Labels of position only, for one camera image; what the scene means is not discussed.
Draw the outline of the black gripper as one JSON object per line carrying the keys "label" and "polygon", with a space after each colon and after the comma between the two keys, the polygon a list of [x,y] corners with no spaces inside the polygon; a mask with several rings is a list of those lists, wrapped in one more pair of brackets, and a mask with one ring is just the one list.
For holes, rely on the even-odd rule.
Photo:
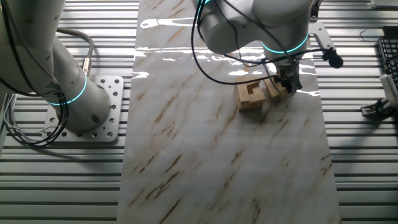
{"label": "black gripper", "polygon": [[277,75],[273,78],[273,82],[277,91],[288,92],[289,95],[295,95],[298,90],[302,89],[300,82],[299,61],[294,60],[290,63],[287,60],[276,62]]}

